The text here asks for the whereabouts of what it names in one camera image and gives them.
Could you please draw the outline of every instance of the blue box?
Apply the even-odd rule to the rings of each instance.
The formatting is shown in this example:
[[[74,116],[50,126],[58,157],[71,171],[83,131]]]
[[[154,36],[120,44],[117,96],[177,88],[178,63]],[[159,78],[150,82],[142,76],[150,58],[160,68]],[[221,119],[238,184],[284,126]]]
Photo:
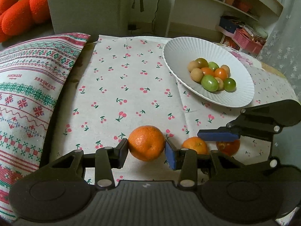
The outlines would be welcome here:
[[[234,24],[231,20],[225,19],[221,17],[221,20],[219,22],[219,26],[224,28],[226,31],[234,34],[237,28],[240,28],[239,25]]]

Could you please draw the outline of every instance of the patterned cushion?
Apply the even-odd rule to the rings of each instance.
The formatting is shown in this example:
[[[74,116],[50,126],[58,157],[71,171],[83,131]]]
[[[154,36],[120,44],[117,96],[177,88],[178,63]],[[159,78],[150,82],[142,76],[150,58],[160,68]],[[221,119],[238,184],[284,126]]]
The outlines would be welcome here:
[[[38,38],[0,52],[0,216],[11,185],[38,169],[57,98],[89,35]]]

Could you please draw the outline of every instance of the lace curtain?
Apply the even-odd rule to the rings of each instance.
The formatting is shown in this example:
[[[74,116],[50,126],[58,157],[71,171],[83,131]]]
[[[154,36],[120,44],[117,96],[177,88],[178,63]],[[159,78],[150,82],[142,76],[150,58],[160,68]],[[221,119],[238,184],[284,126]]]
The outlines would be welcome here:
[[[301,99],[301,0],[279,0],[283,12],[258,60],[278,69]]]

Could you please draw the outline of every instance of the ribbed white plate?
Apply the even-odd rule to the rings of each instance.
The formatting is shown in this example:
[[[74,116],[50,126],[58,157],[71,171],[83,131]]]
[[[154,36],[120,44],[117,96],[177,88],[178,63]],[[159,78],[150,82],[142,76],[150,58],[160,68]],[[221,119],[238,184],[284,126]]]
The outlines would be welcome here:
[[[253,80],[243,64],[232,54],[214,43],[194,37],[178,37],[163,48],[164,61],[174,76],[189,90],[218,105],[239,108],[248,105],[254,97]],[[205,58],[222,66],[228,65],[231,78],[236,81],[236,91],[208,92],[190,78],[187,65],[197,58]]]

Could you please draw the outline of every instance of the tablecloth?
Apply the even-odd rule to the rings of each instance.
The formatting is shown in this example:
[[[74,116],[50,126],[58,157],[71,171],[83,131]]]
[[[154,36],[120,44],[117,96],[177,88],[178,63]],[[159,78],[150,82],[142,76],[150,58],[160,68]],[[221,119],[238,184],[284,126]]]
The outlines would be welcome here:
[[[235,119],[239,109],[210,103],[190,92],[175,79],[162,57],[167,39],[100,36],[83,50],[70,73],[64,92],[52,143],[54,160],[74,149],[94,153],[105,146],[115,147],[142,125],[158,127],[176,147],[199,129],[215,129]],[[260,69],[260,62],[224,47],[246,67],[255,95],[248,105],[297,97],[286,79]],[[215,143],[207,143],[216,149]],[[244,164],[265,161],[270,143],[241,137],[234,158]],[[112,169],[116,184],[129,180],[174,180],[179,171],[169,169],[165,155],[143,162],[130,153],[122,169]],[[85,179],[94,183],[94,169],[87,169]],[[199,171],[198,183],[208,177]]]

